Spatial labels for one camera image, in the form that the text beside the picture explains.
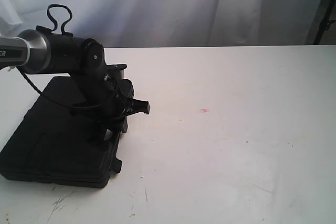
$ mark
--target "white curtain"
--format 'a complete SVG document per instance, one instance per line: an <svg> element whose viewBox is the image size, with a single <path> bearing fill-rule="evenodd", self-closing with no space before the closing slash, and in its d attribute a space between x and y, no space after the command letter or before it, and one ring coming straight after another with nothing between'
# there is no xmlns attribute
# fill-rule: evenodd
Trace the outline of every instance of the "white curtain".
<svg viewBox="0 0 336 224"><path fill-rule="evenodd" d="M106 47L304 44L320 0L0 0L0 33L52 27L51 3L74 14L66 30ZM63 10L52 10L59 20Z"/></svg>

